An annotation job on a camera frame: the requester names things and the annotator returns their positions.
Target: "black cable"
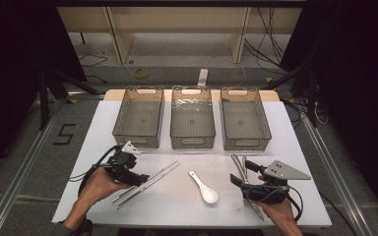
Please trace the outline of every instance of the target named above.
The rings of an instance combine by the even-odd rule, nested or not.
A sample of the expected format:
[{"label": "black cable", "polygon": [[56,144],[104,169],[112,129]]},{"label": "black cable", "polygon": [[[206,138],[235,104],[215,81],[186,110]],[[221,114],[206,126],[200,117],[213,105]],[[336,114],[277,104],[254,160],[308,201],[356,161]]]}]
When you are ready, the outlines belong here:
[{"label": "black cable", "polygon": [[288,105],[288,106],[293,107],[295,110],[297,110],[297,111],[299,111],[299,112],[302,112],[302,113],[305,113],[305,114],[308,113],[308,110],[306,110],[306,109],[302,109],[302,108],[298,107],[298,106],[300,106],[299,104],[295,104],[295,103],[290,102],[290,101],[288,101],[288,100],[286,100],[286,99],[282,99],[282,102],[283,102],[283,104],[285,104],[285,105]]},{"label": "black cable", "polygon": [[338,208],[336,208],[336,206],[334,206],[333,202],[331,202],[321,191],[318,190],[318,193],[321,195],[321,197],[323,199],[325,199],[330,205],[331,207],[333,207],[333,209],[340,215],[340,217],[343,219],[343,221],[346,223],[346,225],[348,226],[348,228],[351,230],[352,234],[354,236],[357,236],[357,232],[355,231],[354,227],[352,227],[352,225],[348,222],[348,220],[346,219],[346,217],[340,212],[340,210]]},{"label": "black cable", "polygon": [[246,38],[245,38],[244,40],[245,40],[245,42],[247,42],[247,44],[245,44],[246,49],[247,49],[247,50],[248,50],[253,56],[256,57],[257,64],[259,65],[259,67],[260,67],[261,69],[263,69],[263,70],[265,70],[265,71],[267,71],[267,72],[270,72],[270,73],[278,74],[278,75],[283,75],[283,76],[286,75],[286,73],[275,72],[275,71],[271,71],[271,70],[268,70],[268,69],[264,68],[264,67],[260,64],[259,59],[262,60],[262,61],[270,62],[270,63],[276,65],[276,66],[279,67],[279,68],[281,68],[281,66],[280,66],[278,63],[274,62],[274,61],[273,61],[272,59],[270,59],[269,57],[267,57],[265,54],[263,54],[262,52],[260,52],[260,51],[259,51],[260,46],[259,46],[258,49],[256,49],[256,48],[253,47],[253,45],[251,45],[251,43],[250,43]]},{"label": "black cable", "polygon": [[114,146],[114,147],[111,147],[109,150],[106,151],[106,153],[97,161],[96,164],[94,164],[87,172],[83,173],[83,174],[80,174],[80,175],[77,175],[77,176],[73,176],[73,177],[70,177],[69,178],[69,182],[78,182],[78,181],[81,181],[83,179],[85,179],[85,177],[87,175],[89,175],[91,172],[93,173],[99,166],[100,166],[100,163],[106,158],[106,156],[108,154],[110,154],[114,149],[118,149],[118,148],[121,148],[121,146]]},{"label": "black cable", "polygon": [[292,104],[292,105],[297,105],[297,106],[304,106],[304,107],[307,107],[307,106],[308,106],[308,104],[298,103],[298,102],[291,102],[291,101],[290,101],[290,104]]},{"label": "black cable", "polygon": [[300,123],[302,123],[302,121],[303,121],[306,117],[307,117],[306,115],[303,116],[302,119],[300,119],[300,121],[298,121],[298,122],[296,123],[296,125],[293,127],[293,130],[296,129],[296,127],[297,127]]},{"label": "black cable", "polygon": [[294,105],[292,105],[288,100],[282,99],[282,102],[283,102],[283,104],[292,107],[297,112],[297,119],[290,120],[290,122],[297,122],[297,121],[299,121],[300,120],[300,111],[297,109],[297,107],[295,107]]},{"label": "black cable", "polygon": [[86,54],[85,56],[80,57],[79,60],[82,60],[82,59],[84,59],[85,57],[88,57],[88,56],[93,56],[93,57],[96,57],[96,58],[101,58],[101,59],[103,59],[103,60],[101,60],[101,61],[99,61],[99,62],[96,62],[96,63],[94,63],[94,64],[91,64],[91,65],[81,65],[81,66],[83,66],[83,67],[92,67],[92,66],[98,65],[98,64],[100,64],[100,63],[102,63],[102,62],[108,60],[107,57],[95,56],[95,55],[92,55],[92,54]]},{"label": "black cable", "polygon": [[[278,186],[267,186],[267,187],[269,187],[269,188],[272,188],[272,189],[275,189],[274,191],[272,191],[270,194],[268,194],[266,197],[264,197],[263,199],[261,199],[261,200],[259,200],[259,201],[257,201],[257,202],[260,202],[260,203],[262,203],[263,201],[265,201],[266,199],[268,199],[269,197],[271,197],[275,192],[277,192],[279,189],[280,189],[280,187],[278,187]],[[255,189],[255,186],[253,186],[253,187],[251,187],[251,188],[249,188],[248,190],[247,190],[247,200],[248,201],[250,201],[250,199],[248,198],[248,194],[251,192],[251,190],[253,190],[253,189]]]},{"label": "black cable", "polygon": [[294,220],[297,222],[300,218],[300,216],[302,216],[302,213],[303,213],[303,199],[302,199],[302,196],[300,196],[299,192],[292,188],[291,186],[289,186],[292,190],[294,190],[294,192],[296,192],[296,194],[299,196],[299,199],[300,199],[300,207],[297,205],[297,203],[294,201],[293,198],[290,197],[289,194],[286,195],[286,197],[290,200],[290,202],[293,204],[293,206],[297,209],[297,216],[294,218]]},{"label": "black cable", "polygon": [[262,20],[263,26],[264,26],[264,28],[266,30],[265,36],[263,38],[265,38],[266,35],[269,36],[269,39],[271,40],[272,47],[273,47],[273,50],[274,50],[274,53],[275,53],[275,57],[280,62],[279,57],[282,58],[281,51],[282,52],[284,52],[284,51],[279,47],[279,44],[277,43],[277,41],[275,40],[275,38],[273,36],[273,14],[274,14],[275,9],[274,8],[270,8],[269,23],[268,23],[267,26],[266,26],[265,20],[263,18],[263,15],[262,15],[262,13],[260,11],[260,8],[257,8],[257,10],[258,10],[260,18]]},{"label": "black cable", "polygon": [[103,79],[99,78],[98,76],[86,76],[86,77],[97,78],[98,80],[102,81],[102,82],[103,82],[104,84],[108,84],[108,82],[107,82],[107,81],[105,81],[105,80],[103,80]]}]

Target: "gray floor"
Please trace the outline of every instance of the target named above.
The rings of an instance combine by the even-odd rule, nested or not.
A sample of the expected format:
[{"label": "gray floor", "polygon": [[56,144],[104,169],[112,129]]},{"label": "gray floor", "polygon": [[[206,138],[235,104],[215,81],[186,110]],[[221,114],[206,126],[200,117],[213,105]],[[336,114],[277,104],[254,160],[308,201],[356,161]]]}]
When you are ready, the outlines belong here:
[{"label": "gray floor", "polygon": [[[258,41],[255,35],[250,37],[251,41]],[[288,41],[288,35],[282,35],[279,38],[284,38],[281,40],[285,42]],[[115,61],[109,37],[85,34],[85,39],[87,45],[82,45],[77,35],[72,34],[72,41],[76,45],[78,55],[91,53],[108,57],[108,60],[97,67],[84,67],[87,75],[98,76],[107,81],[107,84],[103,84],[96,78],[89,78],[92,87],[108,90],[141,83],[133,80],[127,68]],[[196,85],[200,68],[204,68],[207,61],[214,55],[230,58],[225,35],[142,34],[136,37],[128,63],[125,65],[129,66],[130,69],[148,68],[150,74],[144,80],[145,83],[167,86]],[[82,63],[92,64],[100,61],[100,59],[88,57],[87,60],[89,61],[82,61]],[[255,58],[247,52],[244,52],[240,65],[233,65],[221,57],[214,58],[210,63],[207,65],[210,69],[207,85],[215,88],[231,87],[244,80],[244,86],[260,88],[266,84],[266,78],[276,79],[280,76],[260,69]],[[244,69],[246,79],[239,66]],[[273,68],[266,63],[262,63],[262,66]],[[291,83],[287,83],[277,89],[280,97],[290,97],[288,92],[290,85]],[[73,102],[62,105],[28,178],[0,229],[0,235],[46,235],[53,227],[50,222],[52,214],[57,208],[58,200],[63,193],[98,103],[97,98],[75,94],[75,92],[80,91],[69,85],[66,85],[66,87],[73,94],[71,99]],[[297,118],[297,113],[292,108],[287,106],[286,110],[291,120]],[[26,114],[17,136],[8,146],[8,155],[0,160],[0,200],[28,155],[30,147],[38,135],[39,122],[39,105],[35,103],[32,105],[30,113]],[[55,146],[54,143],[67,140],[66,137],[58,137],[63,124],[75,124],[74,127],[65,129],[65,132],[74,136],[69,145]],[[347,217],[344,204],[339,198],[317,148],[310,139],[305,123],[303,121],[292,122],[292,126],[295,127],[294,131],[318,189]],[[359,173],[358,168],[352,165],[347,149],[336,130],[335,122],[326,125],[319,123],[317,129],[337,166],[346,177],[346,183],[358,206],[363,211],[373,235],[378,235],[378,202]],[[303,228],[303,231],[319,235],[352,235],[333,207],[326,201],[324,203],[330,217],[332,217],[333,226],[326,229]],[[94,235],[116,235],[116,232],[117,229],[115,228],[98,227],[95,229]],[[280,235],[275,228],[265,229],[264,232],[265,235]]]}]

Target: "wire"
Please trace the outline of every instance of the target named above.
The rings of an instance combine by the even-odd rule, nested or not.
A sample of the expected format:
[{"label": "wire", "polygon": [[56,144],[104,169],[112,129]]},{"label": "wire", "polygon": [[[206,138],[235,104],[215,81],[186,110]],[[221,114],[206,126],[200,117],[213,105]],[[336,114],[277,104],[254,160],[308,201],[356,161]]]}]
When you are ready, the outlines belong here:
[{"label": "wire", "polygon": [[109,150],[106,151],[106,153],[97,161],[96,164],[94,164],[88,171],[86,171],[85,173],[83,174],[80,174],[80,175],[77,175],[77,176],[73,176],[73,177],[70,177],[69,178],[69,182],[79,182],[83,179],[85,179],[85,177],[95,171],[98,167],[100,167],[100,163],[106,158],[107,155],[109,155],[114,149],[118,149],[118,148],[121,148],[121,146],[114,146],[114,147],[111,147]]},{"label": "wire", "polygon": [[340,215],[340,217],[343,219],[343,221],[346,223],[346,225],[348,226],[348,228],[351,230],[352,234],[357,236],[357,232],[355,231],[354,227],[352,227],[352,225],[348,222],[348,220],[345,218],[345,216],[340,212],[340,210],[338,208],[336,208],[336,206],[333,204],[333,202],[330,201],[330,199],[328,199],[321,191],[318,190],[318,193],[321,195],[321,197],[323,199],[325,199],[330,205],[331,207],[333,207],[333,209]]},{"label": "wire", "polygon": [[[262,203],[263,201],[265,201],[266,199],[268,199],[269,197],[271,197],[275,192],[277,192],[281,187],[278,187],[278,186],[266,186],[266,187],[269,187],[269,188],[272,188],[272,189],[275,189],[274,191],[272,191],[270,194],[268,194],[266,197],[264,197],[263,199],[259,200],[259,201],[256,201],[256,202],[259,202],[259,203]],[[251,192],[251,190],[255,189],[256,187],[253,186],[251,188],[249,188],[247,190],[247,200],[250,201],[250,199],[248,198],[248,194]]]},{"label": "wire", "polygon": [[238,87],[244,85],[244,83],[247,82],[247,76],[245,75],[244,68],[243,68],[241,65],[239,65],[239,64],[233,63],[231,60],[228,60],[227,58],[225,58],[225,57],[222,56],[222,55],[214,55],[214,56],[210,57],[210,58],[208,59],[208,61],[207,61],[207,64],[205,65],[205,69],[208,69],[208,64],[209,64],[210,61],[211,61],[213,58],[215,58],[215,57],[221,57],[221,58],[225,59],[225,61],[227,61],[227,62],[229,62],[229,63],[231,63],[231,64],[233,64],[233,65],[238,66],[238,67],[241,68],[241,70],[242,70],[242,74],[244,75],[244,81],[243,81],[242,83],[238,84],[237,86],[232,87],[232,88],[229,88],[229,89],[235,89],[235,88],[238,88]]},{"label": "wire", "polygon": [[282,99],[282,102],[285,104],[285,105],[288,105],[288,106],[291,106],[293,107],[294,109],[296,109],[297,111],[300,111],[300,112],[303,112],[303,113],[308,113],[308,110],[305,109],[302,109],[300,106],[305,106],[305,104],[300,104],[300,103],[294,103],[294,102],[291,102],[289,101],[289,99]]},{"label": "wire", "polygon": [[86,77],[97,78],[98,80],[102,81],[102,82],[103,82],[104,84],[108,84],[108,82],[107,82],[107,81],[105,81],[105,80],[103,80],[103,79],[99,78],[98,76],[86,76]]},{"label": "wire", "polygon": [[144,82],[144,81],[141,81],[141,79],[137,79],[135,78],[134,76],[134,73],[130,70],[130,68],[128,68],[128,66],[124,65],[124,67],[128,70],[128,72],[130,73],[131,77],[133,78],[134,81],[138,82],[138,83],[141,83],[141,84],[147,84],[147,85],[153,85],[153,86],[160,86],[160,87],[163,87],[163,85],[160,85],[160,84],[156,84],[156,83],[150,83],[150,82]]},{"label": "wire", "polygon": [[83,66],[83,67],[92,67],[92,66],[98,65],[98,64],[100,64],[100,63],[108,60],[107,57],[95,56],[95,55],[92,55],[92,54],[86,54],[85,56],[80,57],[79,60],[82,60],[82,59],[84,59],[85,57],[88,57],[88,56],[93,56],[93,57],[96,57],[96,58],[101,58],[102,60],[99,61],[99,62],[96,62],[94,64],[91,64],[91,65],[81,65],[81,66]]},{"label": "wire", "polygon": [[137,68],[133,71],[133,77],[136,80],[142,80],[145,79],[149,75],[149,69],[146,68],[146,70],[143,73],[140,73],[143,71],[142,68]]},{"label": "wire", "polygon": [[296,192],[296,194],[299,196],[299,199],[300,199],[300,207],[299,207],[299,206],[297,205],[297,203],[294,201],[294,199],[290,197],[289,194],[286,195],[286,197],[290,200],[290,202],[291,202],[291,203],[295,206],[295,208],[297,209],[297,216],[294,218],[294,220],[297,222],[297,221],[299,220],[300,216],[302,216],[302,213],[303,213],[303,199],[302,199],[302,196],[300,196],[299,192],[298,192],[295,188],[293,188],[293,187],[291,187],[291,186],[289,186],[289,187],[290,187],[294,192]]},{"label": "wire", "polygon": [[266,30],[264,37],[266,37],[266,35],[269,36],[269,39],[272,42],[272,46],[273,46],[273,49],[274,49],[275,56],[276,56],[277,60],[280,62],[279,57],[282,58],[281,53],[284,53],[284,51],[279,47],[279,44],[276,41],[274,34],[273,34],[273,26],[274,26],[273,14],[275,13],[275,9],[274,8],[269,9],[269,23],[268,23],[267,26],[266,26],[265,20],[263,19],[263,15],[262,15],[262,12],[260,11],[260,8],[257,8],[257,10],[258,10],[260,18],[262,20],[263,26]]},{"label": "wire", "polygon": [[296,129],[296,127],[297,127],[300,123],[302,123],[302,121],[303,121],[306,117],[307,117],[307,116],[304,115],[304,116],[302,117],[302,119],[300,119],[300,121],[298,121],[298,122],[296,123],[296,125],[293,127],[293,130]]},{"label": "wire", "polygon": [[268,72],[271,72],[271,73],[278,74],[278,75],[286,75],[286,73],[280,73],[280,72],[275,72],[275,71],[268,70],[268,69],[264,68],[264,67],[260,64],[259,59],[262,60],[262,61],[270,62],[270,63],[274,64],[275,66],[281,68],[281,66],[280,66],[278,63],[276,63],[275,61],[273,61],[272,59],[270,59],[268,56],[266,56],[265,54],[263,54],[262,52],[260,52],[260,47],[261,47],[261,43],[262,43],[262,42],[260,42],[259,47],[256,49],[256,48],[255,48],[255,47],[254,47],[254,46],[253,46],[253,45],[247,40],[247,38],[245,38],[244,41],[247,42],[247,44],[244,44],[245,47],[246,47],[246,49],[247,49],[252,55],[254,55],[254,56],[256,57],[257,64],[259,65],[259,67],[260,67],[261,69],[263,69],[263,70],[265,70],[265,71],[268,71]]},{"label": "wire", "polygon": [[282,99],[282,102],[283,102],[283,104],[292,107],[297,112],[297,116],[298,116],[297,119],[290,120],[290,122],[297,122],[297,121],[299,121],[300,117],[301,117],[301,112],[299,111],[299,109],[296,106],[294,106],[291,102],[289,102],[288,100],[286,100],[286,99]]},{"label": "wire", "polygon": [[321,124],[323,124],[323,125],[327,125],[328,122],[330,121],[330,117],[327,116],[327,119],[326,119],[325,121],[322,121],[322,120],[319,118],[318,114],[317,114],[317,107],[318,107],[318,102],[315,103],[315,109],[314,109],[315,117],[317,118],[317,120],[318,120]]}]

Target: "aluminum rail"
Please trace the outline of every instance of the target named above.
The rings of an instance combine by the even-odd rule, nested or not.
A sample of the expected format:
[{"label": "aluminum rail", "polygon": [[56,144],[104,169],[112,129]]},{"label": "aluminum rail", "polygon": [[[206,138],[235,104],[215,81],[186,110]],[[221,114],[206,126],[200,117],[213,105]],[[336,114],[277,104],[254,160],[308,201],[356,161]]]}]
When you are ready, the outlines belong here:
[{"label": "aluminum rail", "polygon": [[14,176],[14,179],[11,185],[8,187],[5,195],[2,197],[0,201],[0,229],[4,224],[5,219],[9,214],[9,211],[11,210],[17,195],[23,188],[24,183],[26,182],[27,177],[29,176],[29,173],[33,167],[33,164],[35,163],[35,160],[37,159],[41,151],[41,148],[48,137],[48,133],[51,131],[55,123],[55,118],[57,117],[57,114],[63,107],[63,105],[64,100],[57,100],[54,103],[54,107],[51,110],[47,125],[44,127],[42,131],[38,132],[38,135],[35,138],[26,158],[21,164],[20,169]]},{"label": "aluminum rail", "polygon": [[336,188],[337,193],[339,194],[339,197],[346,209],[354,230],[358,235],[374,235],[363,212],[358,206],[357,201],[349,190],[349,187],[343,178],[342,172],[339,170],[335,161],[333,160],[333,157],[328,151],[318,129],[312,126],[308,118],[304,118],[303,122],[312,142],[315,145],[315,148],[318,150],[328,175],[333,181],[334,187]]}]

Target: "metal tongs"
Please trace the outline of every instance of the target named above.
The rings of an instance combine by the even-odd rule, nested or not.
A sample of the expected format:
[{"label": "metal tongs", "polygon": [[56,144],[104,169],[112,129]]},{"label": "metal tongs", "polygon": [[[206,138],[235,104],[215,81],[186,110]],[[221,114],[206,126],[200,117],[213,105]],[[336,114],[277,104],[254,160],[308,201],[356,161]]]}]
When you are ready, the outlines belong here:
[{"label": "metal tongs", "polygon": [[[247,179],[247,168],[245,167],[245,161],[246,161],[246,157],[243,156],[242,157],[242,165],[241,165],[241,162],[240,160],[238,159],[238,156],[236,154],[232,154],[231,155],[231,158],[232,160],[234,161],[235,165],[237,166],[240,174],[241,174],[241,177],[243,179],[243,182],[245,184],[248,184],[248,179]],[[250,200],[246,200],[244,199],[244,204],[247,205],[247,206],[250,206],[254,209],[254,211],[257,213],[257,215],[259,215],[259,217],[264,220],[264,217],[263,217],[263,213],[262,213],[262,210],[260,209],[259,206],[257,206],[255,203],[253,203],[252,201]]]}]

